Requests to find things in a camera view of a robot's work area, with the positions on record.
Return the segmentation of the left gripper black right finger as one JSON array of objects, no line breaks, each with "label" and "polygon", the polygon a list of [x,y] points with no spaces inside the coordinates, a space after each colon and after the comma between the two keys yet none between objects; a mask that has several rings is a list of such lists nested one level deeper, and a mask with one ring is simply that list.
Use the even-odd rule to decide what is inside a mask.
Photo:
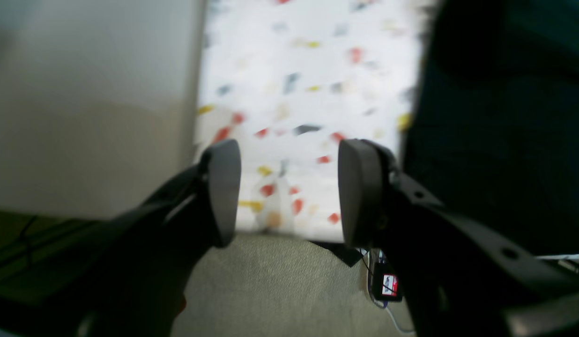
[{"label": "left gripper black right finger", "polygon": [[345,242],[386,254],[419,337],[579,337],[579,274],[448,210],[377,143],[341,140],[337,169]]}]

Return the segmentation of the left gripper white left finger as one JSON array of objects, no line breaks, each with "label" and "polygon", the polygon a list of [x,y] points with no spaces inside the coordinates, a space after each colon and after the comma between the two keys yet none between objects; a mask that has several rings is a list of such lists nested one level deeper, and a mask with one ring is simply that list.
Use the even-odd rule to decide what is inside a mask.
[{"label": "left gripper white left finger", "polygon": [[193,268],[234,238],[241,174],[222,140],[116,218],[33,216],[0,248],[0,334],[168,337]]}]

